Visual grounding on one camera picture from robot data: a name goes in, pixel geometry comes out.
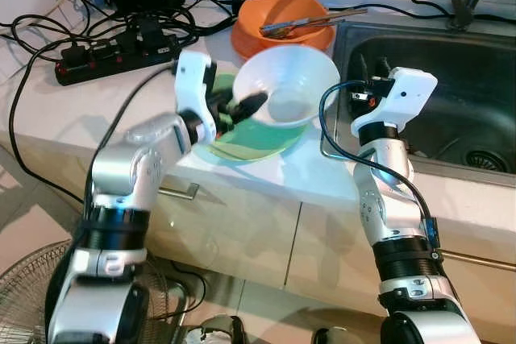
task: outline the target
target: kitchen counter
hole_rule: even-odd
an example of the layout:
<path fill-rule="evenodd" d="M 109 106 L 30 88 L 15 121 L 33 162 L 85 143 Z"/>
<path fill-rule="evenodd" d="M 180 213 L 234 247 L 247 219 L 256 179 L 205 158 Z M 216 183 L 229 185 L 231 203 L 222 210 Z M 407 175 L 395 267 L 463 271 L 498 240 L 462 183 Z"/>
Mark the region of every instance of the kitchen counter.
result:
<path fill-rule="evenodd" d="M 213 7 L 195 10 L 198 24 L 219 20 L 223 14 Z M 370 13 L 353 18 L 374 23 L 396 23 L 442 27 L 443 21 L 418 21 L 406 17 Z M 478 31 L 506 33 L 499 26 L 479 23 Z M 230 43 L 231 29 L 201 38 L 190 50 L 207 52 L 217 61 L 218 73 L 236 74 L 243 61 Z M 82 157 L 91 156 L 118 107 L 130 91 L 158 66 L 135 70 L 77 85 L 60 86 L 53 65 L 39 60 L 28 79 L 15 118 L 15 130 L 22 142 L 30 139 L 38 147 Z M 0 85 L 0 139 L 7 139 L 10 103 L 22 72 Z M 146 86 L 131 103 L 118 132 L 175 106 L 173 77 L 163 74 Z M 302 138 L 280 155 L 254 163 L 236 163 L 210 154 L 205 147 L 193 151 L 169 174 L 187 180 L 224 184 L 273 196 L 293 198 L 316 205 L 350 208 L 358 202 L 353 183 L 353 163 L 328 159 L 319 151 L 317 120 Z M 491 184 L 416 174 L 432 213 L 479 238 L 514 246 L 516 240 L 516 190 Z M 513 260 L 514 250 L 500 259 Z"/>

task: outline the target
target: green plate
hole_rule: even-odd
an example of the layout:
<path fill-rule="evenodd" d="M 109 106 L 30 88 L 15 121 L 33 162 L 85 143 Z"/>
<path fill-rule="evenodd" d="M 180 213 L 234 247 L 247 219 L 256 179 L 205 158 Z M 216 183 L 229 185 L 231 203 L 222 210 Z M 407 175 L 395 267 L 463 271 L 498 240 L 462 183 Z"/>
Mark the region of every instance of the green plate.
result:
<path fill-rule="evenodd" d="M 221 74 L 215 79 L 214 90 L 233 86 L 235 76 Z M 273 128 L 252 120 L 242 121 L 208 147 L 214 155 L 233 161 L 256 161 L 283 152 L 302 136 L 306 126 Z"/>

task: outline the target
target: cabinet handle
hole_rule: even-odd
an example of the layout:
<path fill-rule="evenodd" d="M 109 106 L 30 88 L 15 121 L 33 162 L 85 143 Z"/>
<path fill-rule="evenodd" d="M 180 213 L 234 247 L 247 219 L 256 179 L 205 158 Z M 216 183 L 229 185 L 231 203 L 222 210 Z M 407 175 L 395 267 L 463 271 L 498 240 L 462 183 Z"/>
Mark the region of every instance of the cabinet handle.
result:
<path fill-rule="evenodd" d="M 441 253 L 443 253 L 443 257 L 446 257 L 449 259 L 455 259 L 457 261 L 474 263 L 477 265 L 494 267 L 495 269 L 516 272 L 516 264 L 514 264 L 514 263 L 496 261 L 494 259 L 481 258 L 481 257 L 476 257 L 475 255 L 456 253 L 454 251 L 447 251 L 447 250 L 441 250 Z"/>
<path fill-rule="evenodd" d="M 177 191 L 175 189 L 164 189 L 160 188 L 158 191 L 162 195 L 166 195 L 167 197 L 177 197 L 179 199 L 186 199 L 187 201 L 192 201 L 195 199 L 195 195 L 197 195 L 197 191 L 199 190 L 199 184 L 190 183 L 186 192 Z"/>

